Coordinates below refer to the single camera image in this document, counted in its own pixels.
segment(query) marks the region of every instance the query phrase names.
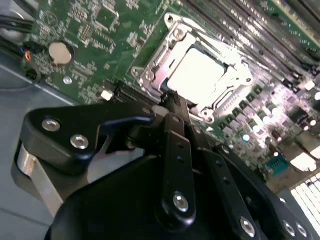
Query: screw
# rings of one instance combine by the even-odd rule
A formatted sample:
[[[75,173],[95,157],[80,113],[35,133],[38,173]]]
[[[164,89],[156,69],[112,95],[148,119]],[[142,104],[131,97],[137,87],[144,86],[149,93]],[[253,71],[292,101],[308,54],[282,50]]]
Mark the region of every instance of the screw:
[[[68,76],[65,76],[64,78],[63,78],[63,82],[64,82],[64,84],[71,84],[72,83],[72,79],[70,78],[70,77],[68,77]]]
[[[142,111],[144,111],[146,114],[150,114],[151,113],[151,111],[146,107],[143,107]]]
[[[173,36],[176,40],[181,40],[184,37],[184,32],[177,28],[176,30],[173,31]]]
[[[307,231],[304,229],[303,226],[301,226],[299,223],[295,223],[296,227],[298,228],[298,231],[306,238],[307,237]]]
[[[152,71],[146,71],[144,74],[145,79],[152,81],[155,78],[155,75]]]
[[[285,220],[282,221],[284,229],[292,236],[294,237],[295,234],[295,230],[293,229],[293,227]]]
[[[82,136],[81,134],[73,135],[70,138],[70,143],[76,149],[86,149],[89,145],[88,139],[85,136]]]
[[[60,129],[60,123],[53,119],[43,120],[41,126],[49,132],[55,132]]]
[[[240,225],[242,229],[245,231],[245,233],[248,234],[251,238],[253,238],[256,235],[254,226],[243,216],[240,218]]]
[[[225,146],[225,145],[222,145],[221,146],[221,149],[226,153],[226,154],[229,154],[229,149]]]
[[[176,193],[173,196],[173,204],[181,212],[186,212],[189,208],[189,203],[188,203],[187,199],[181,193]]]

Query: wire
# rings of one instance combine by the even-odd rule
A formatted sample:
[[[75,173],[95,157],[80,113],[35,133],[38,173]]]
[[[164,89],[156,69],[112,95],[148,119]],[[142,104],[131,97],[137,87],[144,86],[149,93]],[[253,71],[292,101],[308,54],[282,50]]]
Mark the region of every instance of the wire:
[[[30,88],[33,88],[35,84],[38,84],[40,82],[42,74],[38,68],[38,65],[32,60],[31,52],[29,50],[24,50],[22,47],[19,47],[18,45],[6,40],[1,36],[0,36],[0,48],[15,57],[18,57],[18,58],[23,57],[24,59],[26,59],[36,73],[36,77],[34,81],[28,84],[27,86],[0,87],[0,93],[15,93],[15,92],[26,91]]]
[[[24,10],[31,17],[36,15],[36,9],[32,7],[26,0],[13,0],[22,10]]]
[[[30,51],[26,50],[24,52],[24,58],[27,59],[29,62],[32,60]]]
[[[24,52],[20,50],[20,47],[18,45],[5,39],[2,36],[0,36],[0,48],[2,48],[4,51],[9,52],[10,54],[13,54],[19,58],[22,58],[24,55]]]
[[[17,31],[17,32],[20,32],[20,33],[27,33],[27,34],[29,34],[31,32],[31,28],[30,27],[10,25],[10,24],[7,24],[7,23],[2,23],[2,22],[0,22],[0,28],[7,29],[9,31]]]
[[[25,20],[22,18],[14,17],[14,16],[7,16],[7,15],[0,15],[0,22],[12,22],[16,24],[23,24],[23,25],[30,25],[34,23],[30,20]]]

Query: black plastic arm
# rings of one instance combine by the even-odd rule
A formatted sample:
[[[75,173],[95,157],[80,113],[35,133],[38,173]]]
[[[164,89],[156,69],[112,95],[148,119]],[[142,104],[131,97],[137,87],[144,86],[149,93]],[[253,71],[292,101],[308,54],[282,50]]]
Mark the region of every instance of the black plastic arm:
[[[29,153],[57,170],[80,174],[97,152],[99,136],[114,134],[128,124],[150,124],[154,119],[153,110],[142,102],[41,108],[25,116],[20,140]],[[79,147],[71,143],[72,137]]]

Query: green circuit board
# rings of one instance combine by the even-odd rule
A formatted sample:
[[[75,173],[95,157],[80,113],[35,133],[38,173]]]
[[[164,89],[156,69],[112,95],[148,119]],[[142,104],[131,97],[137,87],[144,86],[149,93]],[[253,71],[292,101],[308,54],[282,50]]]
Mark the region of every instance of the green circuit board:
[[[46,76],[47,84],[80,104],[96,103],[101,100],[97,93],[104,81],[123,81],[140,89],[138,81],[131,74],[131,68],[145,67],[168,33],[164,21],[166,13],[190,18],[216,38],[225,34],[227,40],[237,39],[242,28],[233,16],[233,9],[228,8],[228,3],[239,6],[257,21],[264,21],[259,11],[270,19],[276,16],[278,25],[273,28],[282,29],[287,35],[284,37],[281,32],[274,32],[274,37],[284,47],[291,46],[292,41],[298,42],[302,50],[320,51],[317,34],[303,24],[292,9],[284,6],[283,1],[216,0],[212,3],[209,4],[207,0],[42,0],[30,39],[43,46],[64,41],[73,48],[73,56],[66,65],[53,64],[48,51],[32,55],[32,58]],[[268,44],[262,45],[272,51],[272,43]],[[71,84],[65,84],[66,77],[72,80]],[[224,133],[219,127],[224,120],[216,119],[211,125],[201,121],[194,123],[203,130],[212,128],[208,134],[225,142]],[[298,132],[291,124],[285,134],[290,136]],[[241,140],[236,139],[239,138],[238,134],[235,133],[233,138],[248,165],[251,161],[252,166],[256,167],[259,157],[264,160],[268,157],[267,150],[256,150],[256,141],[243,146]],[[252,155],[246,156],[249,151],[252,151]]]

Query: black bracket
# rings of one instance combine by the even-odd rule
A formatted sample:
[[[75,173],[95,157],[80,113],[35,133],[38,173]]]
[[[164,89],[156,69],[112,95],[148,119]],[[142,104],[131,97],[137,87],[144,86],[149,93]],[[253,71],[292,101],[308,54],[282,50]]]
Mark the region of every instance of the black bracket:
[[[231,149],[210,145],[191,125],[184,98],[169,91],[160,106],[165,111],[116,101],[43,108],[25,116],[20,140],[26,151],[61,174],[85,172],[101,137],[115,136],[111,145],[129,138],[132,146],[146,149],[145,156],[69,196],[56,214],[51,240],[106,234],[128,239],[125,228],[136,239],[186,239],[185,233],[212,239],[212,224],[220,226],[219,221],[223,239],[312,239]],[[168,235],[172,232],[182,233]]]
[[[29,153],[57,170],[80,174],[96,154],[99,137],[154,119],[153,110],[142,102],[41,108],[24,117],[20,140]]]

